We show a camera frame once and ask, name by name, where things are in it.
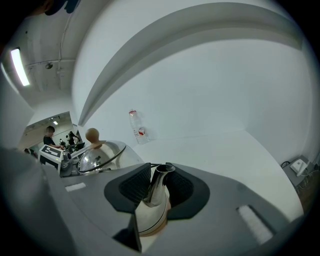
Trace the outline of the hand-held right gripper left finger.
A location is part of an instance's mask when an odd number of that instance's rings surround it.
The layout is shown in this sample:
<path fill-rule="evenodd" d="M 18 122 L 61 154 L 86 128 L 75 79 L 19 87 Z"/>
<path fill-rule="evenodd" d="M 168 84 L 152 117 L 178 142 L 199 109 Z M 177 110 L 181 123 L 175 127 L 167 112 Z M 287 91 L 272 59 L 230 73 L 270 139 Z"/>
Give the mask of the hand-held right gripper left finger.
<path fill-rule="evenodd" d="M 140 256 L 135 210 L 149 186 L 149 164 L 60 178 L 42 172 L 77 256 Z"/>

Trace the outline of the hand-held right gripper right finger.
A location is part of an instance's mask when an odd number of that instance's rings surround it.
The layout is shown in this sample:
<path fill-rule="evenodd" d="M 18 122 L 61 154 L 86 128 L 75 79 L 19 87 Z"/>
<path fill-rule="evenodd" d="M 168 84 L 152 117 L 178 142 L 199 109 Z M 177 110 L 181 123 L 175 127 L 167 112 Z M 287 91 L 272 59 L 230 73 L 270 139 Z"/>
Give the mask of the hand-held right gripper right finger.
<path fill-rule="evenodd" d="M 274 256 L 300 228 L 232 178 L 176 164 L 167 179 L 171 209 L 146 256 Z"/>

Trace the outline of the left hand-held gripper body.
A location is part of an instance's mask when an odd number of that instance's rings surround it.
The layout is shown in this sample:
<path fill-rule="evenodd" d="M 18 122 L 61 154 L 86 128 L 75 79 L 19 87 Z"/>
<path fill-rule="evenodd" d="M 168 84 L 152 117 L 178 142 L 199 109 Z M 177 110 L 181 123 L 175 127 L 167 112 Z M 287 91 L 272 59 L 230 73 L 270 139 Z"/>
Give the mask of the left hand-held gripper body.
<path fill-rule="evenodd" d="M 43 145 L 38 151 L 38 161 L 42 165 L 54 167 L 60 177 L 69 177 L 72 174 L 73 158 L 69 152 Z"/>

